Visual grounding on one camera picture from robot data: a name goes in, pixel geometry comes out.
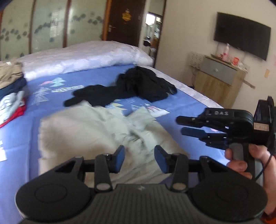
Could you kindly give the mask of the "right hand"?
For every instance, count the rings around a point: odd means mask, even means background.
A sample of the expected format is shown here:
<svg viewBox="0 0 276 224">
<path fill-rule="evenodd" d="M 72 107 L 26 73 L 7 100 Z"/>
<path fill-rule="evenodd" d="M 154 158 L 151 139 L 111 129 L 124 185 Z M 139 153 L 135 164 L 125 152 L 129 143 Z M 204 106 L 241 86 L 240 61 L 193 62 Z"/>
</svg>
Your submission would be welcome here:
<svg viewBox="0 0 276 224">
<path fill-rule="evenodd" d="M 265 146 L 248 144 L 248 154 L 244 156 L 246 161 L 240 160 L 231 148 L 225 151 L 225 158 L 229 160 L 229 168 L 262 184 L 268 196 L 264 213 L 272 215 L 275 211 L 275 156 Z"/>
</svg>

